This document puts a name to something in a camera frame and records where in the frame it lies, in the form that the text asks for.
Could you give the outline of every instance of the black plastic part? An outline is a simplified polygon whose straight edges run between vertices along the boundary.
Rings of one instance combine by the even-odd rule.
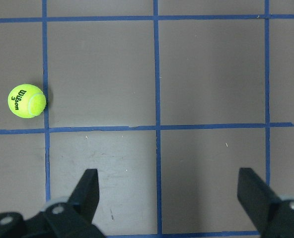
[[[260,234],[281,203],[281,199],[251,168],[239,170],[237,198]]]
[[[52,213],[57,205],[24,221],[19,213],[0,213],[0,220],[11,216],[12,221],[0,224],[0,238],[104,238],[91,224],[99,201],[96,169],[86,170],[67,203],[61,203],[64,212]]]
[[[4,218],[12,219],[7,224],[0,223],[0,238],[20,238],[26,232],[25,223],[21,214],[17,212],[0,213],[0,221]]]
[[[294,238],[294,210],[290,207],[292,200],[283,201],[262,238]]]
[[[59,214],[53,213],[53,209],[58,207],[62,212]],[[105,238],[96,226],[81,217],[69,204],[54,204],[43,215],[57,238]]]
[[[99,201],[99,185],[97,170],[85,170],[67,204],[88,222],[92,222]]]

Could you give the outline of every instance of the blue tape line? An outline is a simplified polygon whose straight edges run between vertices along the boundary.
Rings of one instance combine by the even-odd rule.
[[[147,234],[147,235],[118,235],[118,236],[107,236],[108,238],[162,238],[158,234]]]
[[[271,14],[269,19],[294,19],[293,14]]]
[[[294,127],[293,122],[272,122],[270,127]]]
[[[42,22],[42,17],[0,18],[0,23]]]
[[[155,105],[156,105],[156,184],[157,184],[157,233],[162,234],[161,208],[161,121],[160,121],[160,58],[158,0],[153,0],[153,39],[155,59]]]
[[[196,238],[196,237],[232,237],[232,236],[258,236],[258,231],[239,232],[207,232],[207,233],[186,233],[186,234],[150,234],[150,235],[120,235],[107,236],[108,238]]]
[[[243,20],[264,18],[263,14],[256,15],[163,15],[159,20]]]
[[[92,127],[53,127],[49,132],[78,132],[78,131],[130,131],[130,130],[155,130],[154,125],[143,126],[92,126]]]
[[[48,94],[48,39],[47,39],[47,0],[42,0],[42,64],[43,64],[43,92],[49,101]],[[46,174],[46,201],[51,199],[50,181],[50,132],[49,132],[49,107],[44,110],[45,129],[45,174]]]
[[[270,14],[270,1],[269,0],[265,0],[265,2],[264,2],[264,12],[265,12],[265,15]]]
[[[265,14],[269,13],[269,1],[265,0]],[[265,172],[266,184],[271,179],[270,145],[270,20],[265,19]]]
[[[146,21],[153,16],[62,16],[48,17],[47,21]]]
[[[16,130],[0,130],[0,135],[13,135],[13,134],[39,134],[44,133],[45,130],[41,129],[16,129]]]
[[[199,125],[161,125],[161,130],[197,130],[197,129],[223,129],[223,128],[265,128],[262,123],[235,123],[235,124],[199,124]],[[270,127],[294,127],[293,122],[272,122]],[[132,131],[132,130],[156,130],[155,125],[129,126],[89,126],[89,127],[53,127],[50,133],[56,132],[78,132],[78,131]],[[38,134],[45,133],[40,129],[0,129],[0,135],[11,134]]]
[[[163,234],[163,238],[196,238],[196,237],[232,237],[232,236],[257,236],[258,231],[240,232],[205,232],[187,234]]]
[[[66,21],[147,21],[147,20],[243,20],[243,19],[294,19],[294,14],[255,15],[163,15],[163,16],[62,16],[0,18],[0,23],[14,22],[66,22]]]
[[[262,123],[200,124],[200,125],[162,125],[161,130],[193,130],[223,128],[265,128]]]

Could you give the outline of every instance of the yellow tennis ball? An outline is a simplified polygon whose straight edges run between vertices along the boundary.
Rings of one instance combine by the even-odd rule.
[[[21,84],[9,93],[10,110],[21,118],[33,118],[40,115],[46,107],[46,97],[37,86]]]

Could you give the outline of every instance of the gray floor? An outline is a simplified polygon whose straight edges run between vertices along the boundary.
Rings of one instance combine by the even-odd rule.
[[[94,223],[107,235],[159,231],[157,145],[164,234],[254,231],[236,199],[237,173],[252,167],[266,179],[268,152],[270,185],[294,196],[294,16],[278,17],[294,14],[294,0],[270,0],[270,20],[259,17],[264,0],[158,0],[158,14],[172,16],[158,21],[159,115],[152,0],[43,2],[53,17],[46,38],[41,0],[0,0],[0,212],[29,218],[45,203],[47,120],[51,197],[69,195],[86,168],[98,168]],[[78,18],[86,16],[107,18]],[[19,84],[43,88],[43,40],[48,117],[21,119],[6,99]]]

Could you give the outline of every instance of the floor tile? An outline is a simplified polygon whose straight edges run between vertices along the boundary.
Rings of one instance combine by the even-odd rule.
[[[45,203],[44,134],[0,135],[0,212],[25,219]]]
[[[265,179],[263,129],[163,131],[163,232],[253,231],[236,197],[240,167]]]
[[[41,17],[40,0],[0,0],[0,18]]]
[[[294,14],[294,0],[270,0],[270,13]]]
[[[161,123],[263,123],[264,21],[159,23]]]
[[[69,196],[85,169],[98,168],[94,223],[106,235],[155,234],[154,131],[51,134],[51,195]]]
[[[270,113],[273,122],[294,122],[294,20],[270,23]]]
[[[158,0],[159,15],[263,14],[263,0]]]
[[[7,98],[17,85],[42,88],[42,24],[0,24],[0,129],[43,128],[43,115],[32,119],[15,116]]]
[[[151,21],[53,22],[48,38],[50,126],[155,124]]]
[[[48,0],[48,16],[153,15],[152,0]]]

